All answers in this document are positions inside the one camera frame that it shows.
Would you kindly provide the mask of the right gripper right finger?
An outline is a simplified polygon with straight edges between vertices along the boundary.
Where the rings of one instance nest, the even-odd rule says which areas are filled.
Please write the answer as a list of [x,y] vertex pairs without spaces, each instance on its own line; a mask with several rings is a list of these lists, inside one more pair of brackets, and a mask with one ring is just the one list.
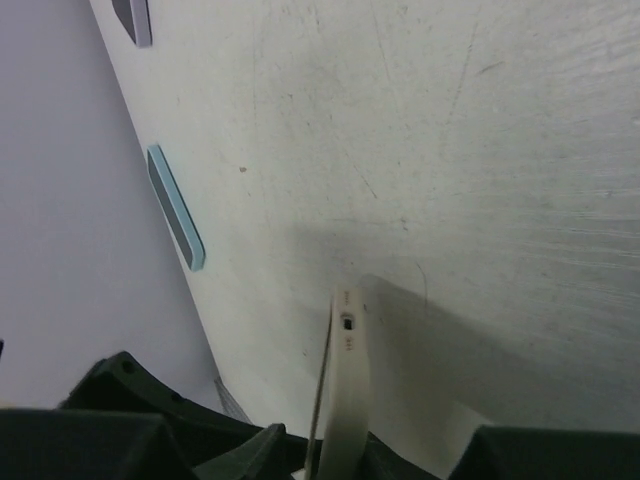
[[620,432],[478,428],[451,479],[637,479],[639,436]]

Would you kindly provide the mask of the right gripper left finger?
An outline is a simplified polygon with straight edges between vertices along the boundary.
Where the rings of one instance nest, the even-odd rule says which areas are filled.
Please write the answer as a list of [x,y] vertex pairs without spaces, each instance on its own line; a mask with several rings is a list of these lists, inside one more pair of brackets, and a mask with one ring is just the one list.
[[121,352],[54,409],[1,411],[4,479],[289,479],[307,441],[172,391]]

